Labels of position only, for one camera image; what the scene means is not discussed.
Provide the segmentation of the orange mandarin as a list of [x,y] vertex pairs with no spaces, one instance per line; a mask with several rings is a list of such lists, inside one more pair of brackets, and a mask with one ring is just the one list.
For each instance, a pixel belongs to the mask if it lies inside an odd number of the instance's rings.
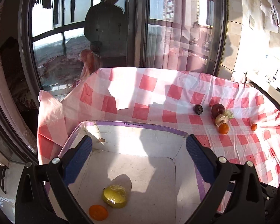
[[92,205],[88,209],[89,216],[97,221],[106,220],[109,216],[107,209],[101,205]]
[[229,132],[230,128],[229,125],[227,123],[222,123],[219,127],[218,127],[218,132],[221,135],[226,135]]
[[251,125],[251,130],[252,131],[255,131],[257,129],[257,124],[256,123],[253,123],[252,125]]

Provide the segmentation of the green pear half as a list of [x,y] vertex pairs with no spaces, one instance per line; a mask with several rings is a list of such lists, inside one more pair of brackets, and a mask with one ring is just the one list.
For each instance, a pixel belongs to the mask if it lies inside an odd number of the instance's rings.
[[102,200],[112,208],[124,208],[127,204],[127,191],[121,185],[110,185],[102,191]]

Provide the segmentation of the dark red apple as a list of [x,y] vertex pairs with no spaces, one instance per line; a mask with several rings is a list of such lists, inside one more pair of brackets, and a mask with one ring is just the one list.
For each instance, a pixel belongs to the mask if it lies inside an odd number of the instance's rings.
[[220,103],[214,104],[211,107],[211,114],[214,119],[216,119],[220,114],[223,114],[224,112],[225,112],[225,107]]

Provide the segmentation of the red white checkered tablecloth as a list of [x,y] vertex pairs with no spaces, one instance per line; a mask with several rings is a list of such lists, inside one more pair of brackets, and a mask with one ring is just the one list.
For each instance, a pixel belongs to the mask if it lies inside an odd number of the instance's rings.
[[[149,68],[101,68],[63,100],[39,93],[38,157],[49,163],[75,128],[86,121],[153,124],[194,135],[230,163],[253,163],[259,180],[280,183],[280,111],[256,88],[204,73]],[[211,114],[220,103],[230,110],[229,132],[221,135]],[[194,106],[201,105],[197,115]],[[257,124],[255,131],[251,125]]]

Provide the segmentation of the purple cardboard box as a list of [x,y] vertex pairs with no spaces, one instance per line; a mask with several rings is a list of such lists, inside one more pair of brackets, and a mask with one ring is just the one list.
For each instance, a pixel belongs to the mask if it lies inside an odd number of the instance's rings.
[[[105,223],[185,223],[210,188],[186,149],[188,134],[153,124],[86,121],[79,124],[58,156],[92,139],[92,151],[69,189],[85,213],[104,206]],[[121,185],[124,208],[112,208],[102,191]]]

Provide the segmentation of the dark passion fruit left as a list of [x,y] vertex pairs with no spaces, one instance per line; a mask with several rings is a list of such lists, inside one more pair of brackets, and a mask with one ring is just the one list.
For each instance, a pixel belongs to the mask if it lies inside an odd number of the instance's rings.
[[197,115],[201,115],[203,113],[203,107],[201,105],[195,105],[194,106],[194,112]]

